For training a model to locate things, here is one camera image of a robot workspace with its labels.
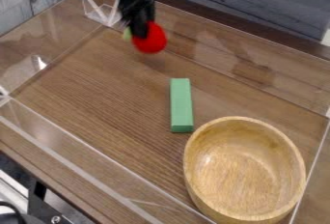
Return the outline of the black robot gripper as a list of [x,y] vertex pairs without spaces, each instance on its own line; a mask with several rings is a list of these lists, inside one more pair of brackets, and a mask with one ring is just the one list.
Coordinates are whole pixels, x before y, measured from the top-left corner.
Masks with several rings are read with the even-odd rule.
[[120,0],[120,11],[128,19],[128,27],[134,37],[146,38],[148,21],[156,18],[154,0]]

